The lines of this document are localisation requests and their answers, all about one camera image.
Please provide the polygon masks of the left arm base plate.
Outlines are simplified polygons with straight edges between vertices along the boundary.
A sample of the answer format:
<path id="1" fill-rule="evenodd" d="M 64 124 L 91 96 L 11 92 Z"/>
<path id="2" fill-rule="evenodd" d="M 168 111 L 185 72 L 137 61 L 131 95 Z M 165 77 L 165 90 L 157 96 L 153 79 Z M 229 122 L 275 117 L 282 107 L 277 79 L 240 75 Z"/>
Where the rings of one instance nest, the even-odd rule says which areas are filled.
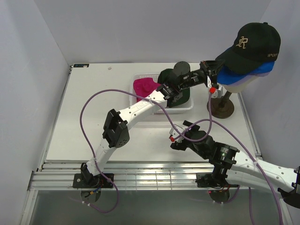
<path id="1" fill-rule="evenodd" d="M 113 184 L 108 182 L 101 174 L 91 178 L 90 181 L 87 181 L 84 176 L 80 173 L 74 175 L 73 179 L 73 188 L 113 188 Z"/>

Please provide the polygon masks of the blue baseball cap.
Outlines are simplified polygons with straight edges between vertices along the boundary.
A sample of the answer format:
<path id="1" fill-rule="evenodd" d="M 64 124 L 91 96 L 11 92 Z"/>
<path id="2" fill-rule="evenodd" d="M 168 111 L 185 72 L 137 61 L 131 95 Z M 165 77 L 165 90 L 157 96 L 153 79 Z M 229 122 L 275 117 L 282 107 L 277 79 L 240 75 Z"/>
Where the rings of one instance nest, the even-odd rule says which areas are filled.
<path id="1" fill-rule="evenodd" d="M 249 74 L 259 74 L 259 73 L 266 73 L 266 72 L 271 72 L 273 70 L 275 62 L 268 62 L 268 63 L 263 63 L 261 66 L 256 68 L 255 70 L 247 73 L 247 74 L 237 74 L 233 71 L 231 71 L 228 67 L 224 66 L 220 72 L 217 75 L 217 82 L 219 84 L 225 84 L 225 85 L 230 85 L 233 84 L 239 80 L 241 80 L 243 77 L 249 75 Z"/>

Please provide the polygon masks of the black baseball cap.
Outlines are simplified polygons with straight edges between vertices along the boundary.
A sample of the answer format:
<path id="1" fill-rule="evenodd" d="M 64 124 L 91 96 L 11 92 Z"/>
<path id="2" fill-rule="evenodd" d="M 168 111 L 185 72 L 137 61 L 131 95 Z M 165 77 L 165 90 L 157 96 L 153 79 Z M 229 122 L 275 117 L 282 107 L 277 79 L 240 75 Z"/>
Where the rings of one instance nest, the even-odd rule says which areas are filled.
<path id="1" fill-rule="evenodd" d="M 231 47 L 216 57 L 231 71 L 245 75 L 259 68 L 274 66 L 280 51 L 281 36 L 267 22 L 251 22 L 240 28 Z"/>

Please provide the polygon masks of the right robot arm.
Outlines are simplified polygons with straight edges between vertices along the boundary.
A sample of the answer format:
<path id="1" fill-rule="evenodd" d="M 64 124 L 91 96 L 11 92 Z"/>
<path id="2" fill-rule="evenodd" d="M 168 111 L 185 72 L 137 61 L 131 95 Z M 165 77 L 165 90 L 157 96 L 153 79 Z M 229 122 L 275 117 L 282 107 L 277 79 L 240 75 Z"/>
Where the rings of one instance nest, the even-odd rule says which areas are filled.
<path id="1" fill-rule="evenodd" d="M 300 206 L 300 170 L 252 159 L 245 151 L 231 145 L 216 142 L 198 125 L 184 121 L 183 129 L 170 130 L 171 148 L 194 153 L 214 166 L 211 173 L 196 176 L 200 188 L 223 188 L 238 185 L 271 191 L 295 208 Z"/>

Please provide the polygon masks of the magenta baseball cap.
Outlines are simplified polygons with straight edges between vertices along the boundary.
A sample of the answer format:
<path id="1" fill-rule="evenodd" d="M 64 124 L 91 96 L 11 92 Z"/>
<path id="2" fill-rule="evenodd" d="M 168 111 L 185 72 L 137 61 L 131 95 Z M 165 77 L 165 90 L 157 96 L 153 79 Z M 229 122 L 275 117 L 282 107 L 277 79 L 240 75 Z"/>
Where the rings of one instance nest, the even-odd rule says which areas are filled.
<path id="1" fill-rule="evenodd" d="M 136 79 L 133 82 L 133 89 L 137 96 L 141 96 L 143 98 L 149 96 L 154 90 L 158 88 L 160 84 L 154 82 L 154 80 L 150 77 Z"/>

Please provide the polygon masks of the purple baseball cap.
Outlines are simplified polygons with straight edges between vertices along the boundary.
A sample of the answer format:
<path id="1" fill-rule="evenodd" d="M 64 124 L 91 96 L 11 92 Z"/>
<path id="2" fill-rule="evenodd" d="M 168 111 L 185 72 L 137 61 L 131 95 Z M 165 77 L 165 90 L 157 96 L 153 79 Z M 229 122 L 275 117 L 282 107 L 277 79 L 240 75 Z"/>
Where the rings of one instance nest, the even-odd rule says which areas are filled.
<path id="1" fill-rule="evenodd" d="M 269 73 L 270 73 L 270 71 L 266 72 L 266 73 L 249 74 L 249 75 L 243 77 L 241 80 L 231 84 L 231 86 L 240 86 L 240 85 L 243 85 L 244 83 L 249 83 L 249 82 L 255 80 L 256 78 L 266 77 Z"/>

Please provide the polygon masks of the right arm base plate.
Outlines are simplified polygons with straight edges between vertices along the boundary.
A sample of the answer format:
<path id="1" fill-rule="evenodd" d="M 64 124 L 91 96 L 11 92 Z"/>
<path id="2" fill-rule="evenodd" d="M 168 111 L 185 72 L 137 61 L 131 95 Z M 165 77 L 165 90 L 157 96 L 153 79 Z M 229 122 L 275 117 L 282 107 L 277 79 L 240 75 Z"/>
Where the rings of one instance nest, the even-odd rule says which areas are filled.
<path id="1" fill-rule="evenodd" d="M 224 177 L 218 176 L 213 178 L 211 173 L 197 173 L 195 179 L 196 185 L 198 188 L 227 188 L 227 187 L 234 187 L 237 188 L 237 184 L 229 184 Z"/>

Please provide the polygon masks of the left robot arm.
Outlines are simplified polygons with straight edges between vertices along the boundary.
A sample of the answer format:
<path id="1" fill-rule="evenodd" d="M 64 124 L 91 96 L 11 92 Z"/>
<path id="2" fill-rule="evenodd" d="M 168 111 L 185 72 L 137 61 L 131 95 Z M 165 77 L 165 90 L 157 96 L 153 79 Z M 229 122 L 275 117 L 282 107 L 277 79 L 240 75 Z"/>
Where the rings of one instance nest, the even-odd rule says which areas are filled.
<path id="1" fill-rule="evenodd" d="M 129 131 L 158 110 L 164 111 L 177 102 L 184 90 L 205 84 L 209 90 L 219 88 L 217 75 L 224 66 L 224 60 L 201 61 L 200 68 L 192 71 L 190 64 L 180 61 L 172 69 L 160 73 L 158 87 L 145 97 L 135 93 L 140 101 L 119 111 L 111 109 L 106 116 L 102 138 L 97 150 L 92 150 L 92 159 L 81 165 L 83 182 L 88 187 L 95 187 L 100 178 L 108 179 L 102 170 L 117 148 L 125 146 L 129 140 Z"/>

